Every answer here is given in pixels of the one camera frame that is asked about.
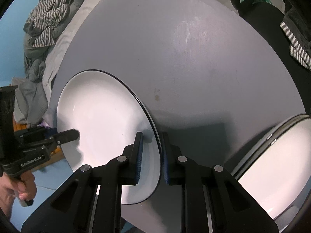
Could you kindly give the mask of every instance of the striped clothing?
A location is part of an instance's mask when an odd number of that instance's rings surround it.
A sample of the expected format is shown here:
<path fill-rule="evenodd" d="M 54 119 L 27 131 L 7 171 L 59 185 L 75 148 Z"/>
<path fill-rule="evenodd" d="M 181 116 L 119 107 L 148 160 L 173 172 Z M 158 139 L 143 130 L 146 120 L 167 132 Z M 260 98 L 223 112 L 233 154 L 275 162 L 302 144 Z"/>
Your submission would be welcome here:
<path fill-rule="evenodd" d="M 280 27 L 282 28 L 282 30 L 284 31 L 284 33 L 286 34 L 286 36 L 291 42 L 290 55 L 294 57 L 303 67 L 311 70 L 310 56 L 303 49 L 301 44 L 299 44 L 294 34 L 291 32 L 291 30 L 288 28 L 288 26 L 284 22 L 280 24 Z"/>
<path fill-rule="evenodd" d="M 45 47 L 55 44 L 52 30 L 67 15 L 69 10 L 66 0 L 39 0 L 37 6 L 30 12 L 26 24 L 32 24 L 41 34 L 35 39 L 33 47 Z"/>

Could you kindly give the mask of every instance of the human hand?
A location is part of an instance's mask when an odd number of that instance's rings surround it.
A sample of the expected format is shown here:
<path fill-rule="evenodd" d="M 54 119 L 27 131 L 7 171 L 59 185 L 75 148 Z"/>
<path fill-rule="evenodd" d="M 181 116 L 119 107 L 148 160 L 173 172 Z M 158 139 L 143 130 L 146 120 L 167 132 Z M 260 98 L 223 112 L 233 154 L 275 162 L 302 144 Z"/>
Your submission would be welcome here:
<path fill-rule="evenodd" d="M 21 181 L 15 178 L 10 178 L 6 173 L 0 178 L 0 187 L 6 191 L 6 195 L 15 197 L 15 191 L 21 200 L 32 200 L 37 194 L 35 184 L 35 176 L 31 171 L 21 174 Z"/>

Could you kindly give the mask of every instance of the silver bolt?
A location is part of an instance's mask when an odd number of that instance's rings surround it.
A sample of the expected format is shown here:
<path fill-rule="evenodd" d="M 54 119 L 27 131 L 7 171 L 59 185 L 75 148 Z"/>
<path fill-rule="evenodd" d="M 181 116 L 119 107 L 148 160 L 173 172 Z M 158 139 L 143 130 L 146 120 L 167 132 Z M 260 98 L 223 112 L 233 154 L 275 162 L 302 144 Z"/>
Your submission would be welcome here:
<path fill-rule="evenodd" d="M 214 166 L 214 170 L 215 170 L 216 172 L 222 172 L 222 171 L 223 171 L 223 168 L 222 168 L 222 166 L 217 165 L 217 166 Z"/>
<path fill-rule="evenodd" d="M 186 162 L 187 161 L 187 158 L 185 156 L 179 156 L 177 159 L 179 162 Z"/>
<path fill-rule="evenodd" d="M 124 161 L 126 161 L 126 157 L 125 156 L 123 156 L 123 155 L 121 155 L 121 156 L 119 156 L 118 158 L 117 158 L 117 160 L 119 161 L 119 162 L 124 162 Z"/>
<path fill-rule="evenodd" d="M 80 170 L 81 170 L 82 172 L 89 171 L 89 169 L 90 169 L 90 166 L 89 166 L 89 165 L 83 165 L 83 166 L 80 167 Z"/>

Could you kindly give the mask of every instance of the plate rim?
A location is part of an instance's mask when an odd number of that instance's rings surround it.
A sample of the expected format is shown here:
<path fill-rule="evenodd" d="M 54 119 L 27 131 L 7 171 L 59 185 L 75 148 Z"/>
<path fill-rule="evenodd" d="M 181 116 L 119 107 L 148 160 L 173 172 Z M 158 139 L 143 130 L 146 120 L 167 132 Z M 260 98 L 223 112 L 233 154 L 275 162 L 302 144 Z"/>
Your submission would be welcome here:
<path fill-rule="evenodd" d="M 74 78 L 75 76 L 77 76 L 78 74 L 81 74 L 83 72 L 89 72 L 89 71 L 94 71 L 94 72 L 100 72 L 100 73 L 104 73 L 104 74 L 107 74 L 109 76 L 111 76 L 112 78 L 114 78 L 115 80 L 117 80 L 119 83 L 121 83 L 130 93 L 131 95 L 136 99 L 136 101 L 138 102 L 138 104 L 140 105 L 140 107 L 142 108 L 142 110 L 144 111 L 144 114 L 145 116 L 147 117 L 150 125 L 151 125 L 151 128 L 152 128 L 152 131 L 155 135 L 155 139 L 156 139 L 156 143 L 158 145 L 158 151 L 159 151 L 159 157 L 160 157 L 160 174 L 159 174 L 159 178 L 158 178 L 158 182 L 157 182 L 157 185 L 155 187 L 155 189 L 153 190 L 153 192 L 147 197 L 145 198 L 144 200 L 141 200 L 139 202 L 136 202 L 136 203 L 127 203 L 127 204 L 123 204 L 121 203 L 122 205 L 135 205 L 135 204 L 139 204 L 141 202 L 144 202 L 145 200 L 149 199 L 153 194 L 154 192 L 157 190 L 159 184 L 160 184 L 160 181 L 161 181 L 161 175 L 162 175 L 162 165 L 163 165 L 163 159 L 162 159 L 162 146 L 161 146 L 161 142 L 160 142 L 160 136 L 158 134 L 158 131 L 155 127 L 155 124 L 153 122 L 153 119 L 151 118 L 151 115 L 149 114 L 149 111 L 147 110 L 147 108 L 145 107 L 145 105 L 142 103 L 141 100 L 139 100 L 139 98 L 137 97 L 137 95 L 135 95 L 135 93 L 123 82 L 121 81 L 118 77 L 114 76 L 113 74 L 111 73 L 108 73 L 106 71 L 102 71 L 102 70 L 98 70 L 98 69 L 86 69 L 86 70 L 83 70 L 83 71 L 80 71 L 78 73 L 76 73 L 75 75 L 73 75 L 68 81 L 67 83 L 65 84 L 62 92 L 60 93 L 60 96 L 59 96 L 59 100 L 57 102 L 57 108 L 56 108 L 56 127 L 57 127 L 57 112 L 58 112 L 58 109 L 59 109 L 59 102 L 60 102 L 60 98 L 62 96 L 62 93 L 65 89 L 65 87 L 67 86 L 67 84 L 71 81 L 72 78 Z"/>

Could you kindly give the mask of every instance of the tabletop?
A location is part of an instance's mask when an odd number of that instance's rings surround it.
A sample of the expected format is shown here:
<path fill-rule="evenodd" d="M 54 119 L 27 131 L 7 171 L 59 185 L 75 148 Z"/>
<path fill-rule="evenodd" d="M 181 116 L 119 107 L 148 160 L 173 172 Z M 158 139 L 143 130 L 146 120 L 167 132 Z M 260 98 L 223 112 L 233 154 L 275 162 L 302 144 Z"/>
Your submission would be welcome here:
<path fill-rule="evenodd" d="M 127 84 L 158 131 L 198 164 L 231 171 L 268 129 L 303 113 L 273 49 L 215 0 L 101 0 L 60 66 L 50 109 L 75 74 L 96 69 Z M 163 178 L 122 217 L 146 233 L 180 232 L 181 187 Z"/>

